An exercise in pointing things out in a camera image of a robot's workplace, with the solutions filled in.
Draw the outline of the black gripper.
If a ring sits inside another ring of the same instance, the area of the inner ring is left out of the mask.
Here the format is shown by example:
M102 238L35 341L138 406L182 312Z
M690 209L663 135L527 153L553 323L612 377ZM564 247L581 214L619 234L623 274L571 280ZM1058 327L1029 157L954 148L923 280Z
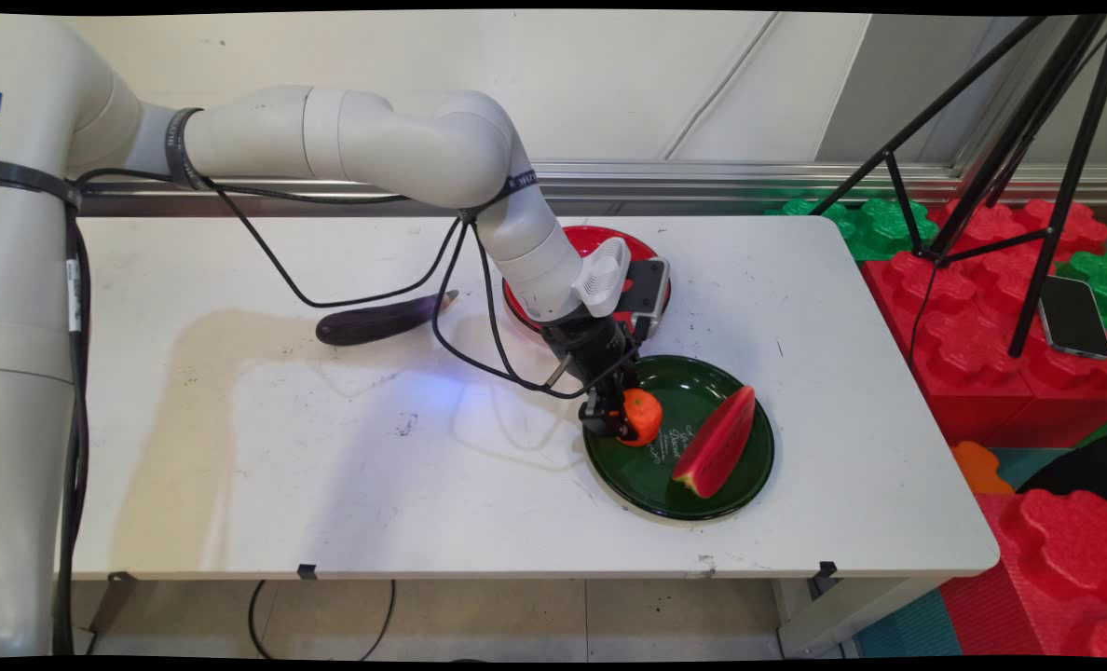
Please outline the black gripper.
M544 323L542 340L554 355L561 360L569 358L567 373L589 390L579 407L583 429L593 436L624 438L622 393L640 388L639 341L629 323L613 317L596 318L583 311Z

